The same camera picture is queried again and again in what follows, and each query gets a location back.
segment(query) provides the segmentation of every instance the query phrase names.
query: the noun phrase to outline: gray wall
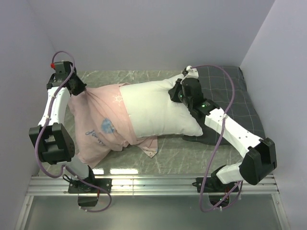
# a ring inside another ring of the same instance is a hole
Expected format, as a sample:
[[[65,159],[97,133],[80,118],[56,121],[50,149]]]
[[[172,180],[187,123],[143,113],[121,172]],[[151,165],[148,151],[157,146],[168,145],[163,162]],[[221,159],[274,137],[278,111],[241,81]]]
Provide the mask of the gray wall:
[[[240,65],[274,0],[28,0],[78,70]]]
[[[307,229],[306,9],[306,1],[277,0],[241,65],[276,143],[275,176],[293,230]]]
[[[54,49],[26,1],[0,3],[0,224],[12,230],[37,170],[29,127],[47,100]]]

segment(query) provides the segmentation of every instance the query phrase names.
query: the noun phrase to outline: pillow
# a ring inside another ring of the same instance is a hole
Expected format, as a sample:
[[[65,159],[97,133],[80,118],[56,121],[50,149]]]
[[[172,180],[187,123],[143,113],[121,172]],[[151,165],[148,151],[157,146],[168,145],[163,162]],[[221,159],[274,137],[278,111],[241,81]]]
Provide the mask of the pillow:
[[[196,69],[189,69],[186,77],[198,78]],[[167,134],[201,136],[202,129],[183,103],[170,100],[179,74],[170,79],[124,85],[120,93],[137,138]]]
[[[249,97],[241,69],[232,66],[225,66],[223,69],[230,75],[235,85],[235,99],[227,114],[249,132],[265,138],[262,123]],[[225,110],[232,95],[231,84],[227,76],[215,67],[202,67],[197,70],[204,97],[213,100]],[[204,124],[200,125],[203,131],[201,137],[184,136],[183,139],[215,145],[219,134]],[[230,143],[223,138],[221,145],[230,145]]]

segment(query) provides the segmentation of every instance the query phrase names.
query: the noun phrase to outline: floor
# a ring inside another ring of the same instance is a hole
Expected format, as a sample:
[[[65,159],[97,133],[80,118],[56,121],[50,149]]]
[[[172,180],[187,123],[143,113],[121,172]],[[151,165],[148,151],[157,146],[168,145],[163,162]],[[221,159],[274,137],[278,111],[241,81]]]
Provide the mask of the floor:
[[[173,77],[180,71],[79,71],[78,76],[87,87],[96,88],[115,83],[141,83]],[[74,139],[74,117],[67,108],[65,128]],[[214,146],[184,141],[180,136],[158,139],[159,152],[148,157],[138,147],[129,146],[122,152],[110,152],[95,168],[95,174],[190,174],[204,173]],[[210,172],[224,164],[241,161],[232,146],[220,146]],[[48,171],[56,173],[59,166],[44,164]]]

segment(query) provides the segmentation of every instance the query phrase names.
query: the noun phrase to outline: pink towel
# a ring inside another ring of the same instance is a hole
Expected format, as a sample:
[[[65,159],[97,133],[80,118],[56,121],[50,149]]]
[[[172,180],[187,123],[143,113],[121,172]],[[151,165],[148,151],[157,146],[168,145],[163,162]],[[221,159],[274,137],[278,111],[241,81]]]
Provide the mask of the pink towel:
[[[149,157],[158,151],[157,137],[136,138],[119,88],[125,84],[87,88],[71,96],[68,106],[75,118],[77,156],[91,168],[111,150],[137,145]]]

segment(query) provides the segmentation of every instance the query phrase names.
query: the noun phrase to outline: purple cable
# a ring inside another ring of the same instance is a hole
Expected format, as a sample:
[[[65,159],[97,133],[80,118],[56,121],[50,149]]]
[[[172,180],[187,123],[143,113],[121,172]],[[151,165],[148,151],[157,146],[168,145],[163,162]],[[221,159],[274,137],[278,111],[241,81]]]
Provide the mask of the purple cable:
[[[231,100],[229,102],[229,105],[227,106],[227,108],[224,111],[224,114],[227,114],[228,110],[230,109],[230,107],[231,107],[231,105],[232,105],[232,103],[234,102],[234,99],[235,99],[235,86],[234,86],[234,83],[233,83],[231,77],[229,76],[229,74],[223,68],[221,68],[219,66],[215,66],[215,65],[202,65],[202,66],[195,66],[195,67],[192,67],[192,68],[199,68],[199,67],[215,67],[215,68],[218,68],[228,77],[228,79],[230,81],[230,84],[231,84],[231,88],[232,88],[232,96],[231,96]],[[219,146],[221,144],[221,141],[222,141],[222,138],[223,138],[223,134],[224,134],[224,130],[225,130],[225,117],[223,118],[223,121],[222,121],[222,130],[221,130],[220,137],[218,138],[217,143],[216,143],[216,145],[214,147],[214,150],[213,150],[213,152],[211,154],[211,158],[210,158],[209,163],[207,165],[205,176],[204,176],[202,184],[201,184],[199,206],[200,206],[200,209],[201,209],[202,212],[210,212],[210,211],[214,210],[215,208],[217,208],[240,184],[241,186],[240,186],[239,192],[238,192],[237,196],[235,197],[235,199],[233,200],[233,202],[231,202],[229,205],[227,205],[223,209],[232,206],[238,200],[238,198],[239,198],[239,196],[241,194],[241,191],[242,191],[243,181],[239,181],[238,183],[236,183],[236,185],[232,189],[230,189],[230,191],[219,202],[217,202],[210,209],[204,209],[203,206],[202,206],[203,191],[205,189],[205,183],[206,183],[206,180],[207,180],[207,176],[209,174],[209,168],[210,168],[210,166],[212,164],[212,161],[214,159],[216,151],[217,151],[217,149],[219,148]]]
[[[43,171],[43,173],[44,173],[45,175],[51,177],[51,178],[59,178],[60,176],[62,176],[62,174],[63,174],[63,172],[64,172],[64,167],[65,167],[65,165],[62,165],[62,166],[61,166],[60,173],[59,173],[58,175],[52,175],[52,174],[50,174],[49,172],[47,172],[47,170],[44,168],[42,162],[39,160],[39,156],[38,156],[38,145],[39,145],[39,142],[40,142],[40,140],[41,140],[41,138],[42,138],[42,136],[43,136],[43,133],[44,133],[44,131],[45,131],[47,125],[49,124],[50,116],[51,116],[51,112],[52,112],[52,105],[53,105],[53,102],[54,102],[54,100],[55,100],[57,94],[58,94],[59,91],[61,90],[61,88],[63,88],[63,86],[64,86],[64,85],[68,82],[68,80],[71,78],[71,76],[72,76],[72,74],[73,74],[73,72],[74,72],[74,69],[75,69],[75,60],[74,60],[73,56],[72,56],[70,53],[66,52],[66,51],[58,51],[58,52],[56,52],[56,53],[53,55],[53,57],[52,57],[51,63],[54,62],[54,58],[56,57],[56,55],[57,55],[58,53],[65,53],[65,54],[67,54],[68,56],[70,56],[70,58],[72,59],[72,68],[71,68],[72,70],[71,70],[71,72],[69,73],[68,77],[65,79],[65,81],[63,81],[63,83],[62,83],[62,84],[56,89],[56,91],[54,92],[54,95],[53,95],[53,97],[52,97],[51,100],[50,100],[50,104],[49,104],[49,108],[48,108],[48,113],[47,113],[47,118],[46,118],[45,124],[44,124],[44,126],[42,127],[41,131],[39,132],[38,137],[37,137],[37,140],[36,140],[36,143],[35,143],[35,158],[36,158],[36,162],[37,162],[39,168]],[[95,186],[95,185],[93,185],[93,184],[87,183],[86,181],[82,180],[82,179],[81,179],[78,175],[76,175],[76,173],[75,173],[71,168],[69,168],[68,166],[66,166],[66,169],[67,169],[67,171],[68,171],[71,175],[73,175],[74,177],[77,177],[77,179],[78,179],[79,181],[81,181],[83,184],[86,184],[87,186],[90,186],[90,187],[99,189],[101,192],[106,193],[106,194],[109,196],[109,198],[110,198],[110,201],[109,201],[108,205],[107,205],[105,208],[103,208],[103,209],[100,209],[100,210],[88,210],[88,209],[85,209],[85,208],[83,208],[83,207],[82,207],[81,209],[83,209],[83,210],[85,210],[85,211],[87,211],[87,212],[102,212],[102,211],[105,211],[107,208],[110,207],[110,205],[111,205],[111,203],[112,203],[112,196],[111,196],[111,194],[110,194],[107,190],[105,190],[105,189],[103,189],[103,188],[100,188],[100,187],[98,187],[98,186]]]

